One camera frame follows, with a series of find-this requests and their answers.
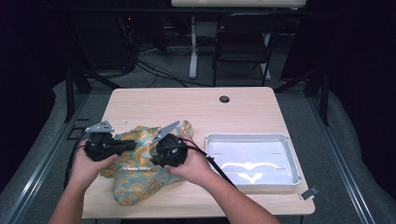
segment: forearm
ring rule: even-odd
[[[247,195],[213,174],[202,184],[219,204],[231,223],[276,223],[278,220]]]
[[[49,223],[80,223],[85,190],[69,183]]]

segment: person's left hand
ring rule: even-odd
[[[102,161],[93,161],[84,150],[86,143],[87,140],[83,140],[78,145],[79,149],[75,155],[72,174],[68,183],[69,185],[78,185],[82,190],[86,190],[99,175],[99,172],[107,168],[119,157],[115,154]]]

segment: person's right hand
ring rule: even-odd
[[[192,141],[192,138],[186,134],[182,134],[178,136],[181,139],[186,139]],[[185,141],[187,146],[194,147],[194,145]],[[210,179],[210,176],[215,175],[210,168],[208,161],[205,156],[200,152],[195,151],[194,149],[188,150],[187,159],[183,164],[178,167],[173,167],[169,165],[165,165],[165,169],[172,175],[180,175],[184,177],[187,181],[192,184],[196,184],[198,186],[202,186],[206,181]]]

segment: desk leg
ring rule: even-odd
[[[195,17],[191,17],[191,63],[190,63],[190,78],[197,78],[197,36],[195,33]]]
[[[265,44],[265,46],[267,46],[268,45],[268,41],[270,40],[270,35],[269,34],[264,34],[264,35],[262,35],[263,36],[263,38],[264,38],[264,44]],[[265,71],[265,67],[267,66],[267,64],[266,63],[261,63],[260,64],[260,69],[262,70],[262,75],[264,76],[265,74],[264,74],[264,71]],[[267,76],[265,77],[265,80],[266,81],[269,81],[269,80],[271,80],[271,75],[270,75],[270,70],[268,69],[268,72],[267,72]]]

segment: hand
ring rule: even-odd
[[[119,157],[115,154],[102,161],[93,161],[87,156],[84,150],[86,143],[87,140],[83,140],[78,145],[79,149],[75,155],[72,174],[69,180],[69,185],[78,185],[82,190],[86,190],[99,175],[99,172],[115,162]]]
[[[192,138],[186,134],[181,134],[178,136],[181,139],[186,139],[192,141]],[[194,147],[194,145],[185,141],[187,146]],[[180,175],[184,177],[187,181],[202,186],[206,181],[210,179],[211,175],[216,173],[212,171],[210,165],[203,154],[195,151],[194,149],[189,149],[187,154],[187,159],[184,163],[178,167],[165,165],[165,169],[172,175]]]

